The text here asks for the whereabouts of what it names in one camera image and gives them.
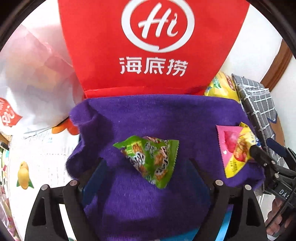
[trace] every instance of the checkered fabric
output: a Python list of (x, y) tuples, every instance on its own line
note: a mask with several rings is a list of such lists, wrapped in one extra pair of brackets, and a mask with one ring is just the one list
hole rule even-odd
[(256, 81), (234, 74), (232, 79), (241, 100), (242, 108), (253, 124), (262, 148), (277, 160), (278, 165), (283, 166), (285, 163), (284, 159), (266, 145), (267, 138), (275, 139), (270, 122), (276, 121), (277, 118), (277, 112), (269, 89)]

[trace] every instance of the candy wrapper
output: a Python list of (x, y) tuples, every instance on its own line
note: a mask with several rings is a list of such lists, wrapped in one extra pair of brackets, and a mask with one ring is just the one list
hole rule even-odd
[(261, 145), (250, 127), (242, 122), (239, 126), (217, 126), (217, 131), (225, 174), (230, 178), (252, 159), (250, 147)]
[(113, 146), (121, 149), (147, 181), (158, 188), (166, 187), (174, 171), (179, 141), (131, 136)]
[(221, 71), (213, 78), (204, 95), (233, 99), (240, 103), (231, 77)]

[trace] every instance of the purple towel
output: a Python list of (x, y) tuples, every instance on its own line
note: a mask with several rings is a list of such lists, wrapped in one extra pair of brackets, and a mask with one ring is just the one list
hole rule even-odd
[[(240, 105), (229, 99), (191, 95), (139, 95), (87, 99), (72, 109), (81, 141), (67, 161), (78, 178), (96, 163), (109, 172), (86, 215), (101, 240), (154, 240), (198, 228), (209, 203), (192, 185), (186, 161), (194, 158), (214, 179), (229, 186), (264, 180), (262, 168), (247, 163), (226, 179), (216, 125), (250, 125)], [(132, 135), (180, 141), (175, 170), (165, 189), (149, 184), (112, 145)]]

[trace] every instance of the person's hand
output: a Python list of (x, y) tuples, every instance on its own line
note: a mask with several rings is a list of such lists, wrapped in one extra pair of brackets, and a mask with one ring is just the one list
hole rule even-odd
[[(283, 201), (279, 198), (274, 199), (272, 202), (272, 210), (267, 215), (267, 220), (265, 222), (265, 225), (269, 224), (269, 222), (272, 220), (272, 218), (276, 215), (276, 213), (279, 211), (283, 204)], [(293, 217), (289, 217), (288, 220), (285, 223), (285, 228), (288, 227)], [(282, 221), (281, 215), (277, 217), (277, 219), (274, 221), (274, 223), (266, 230), (268, 235), (273, 235), (274, 233), (277, 233), (280, 229), (279, 224)]]

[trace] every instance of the orange illustration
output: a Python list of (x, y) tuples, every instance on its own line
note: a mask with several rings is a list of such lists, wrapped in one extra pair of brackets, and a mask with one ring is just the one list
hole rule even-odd
[(70, 118), (66, 118), (65, 120), (63, 120), (60, 124), (58, 124), (57, 126), (52, 128), (52, 134), (58, 134), (60, 132), (62, 132), (63, 130), (67, 129), (69, 131), (69, 133), (73, 136), (78, 135), (79, 134), (79, 130), (78, 127), (73, 125), (72, 121), (70, 120)]

